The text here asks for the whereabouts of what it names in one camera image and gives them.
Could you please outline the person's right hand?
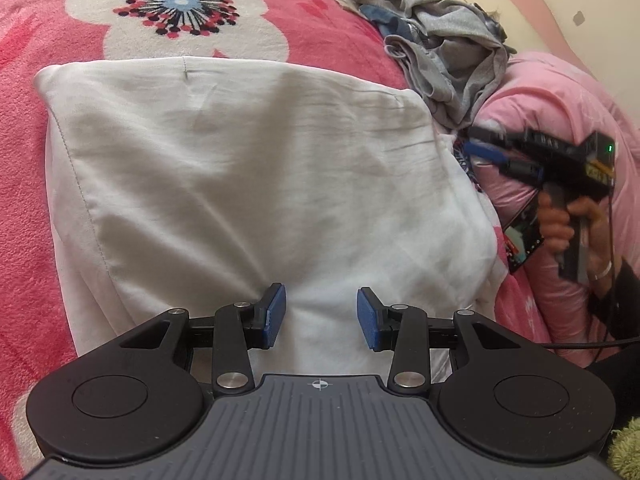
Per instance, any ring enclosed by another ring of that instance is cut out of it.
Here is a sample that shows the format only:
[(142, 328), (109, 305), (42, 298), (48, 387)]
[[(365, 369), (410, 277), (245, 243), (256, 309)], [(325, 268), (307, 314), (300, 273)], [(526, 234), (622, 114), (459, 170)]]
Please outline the person's right hand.
[(622, 267), (622, 258), (615, 255), (610, 224), (605, 212), (589, 197), (578, 198), (565, 209), (559, 209), (552, 205), (548, 193), (538, 194), (539, 229), (544, 238), (544, 246), (552, 254), (564, 252), (575, 237), (574, 230), (570, 227), (571, 214), (588, 220), (589, 285), (592, 292), (602, 298), (612, 288)]

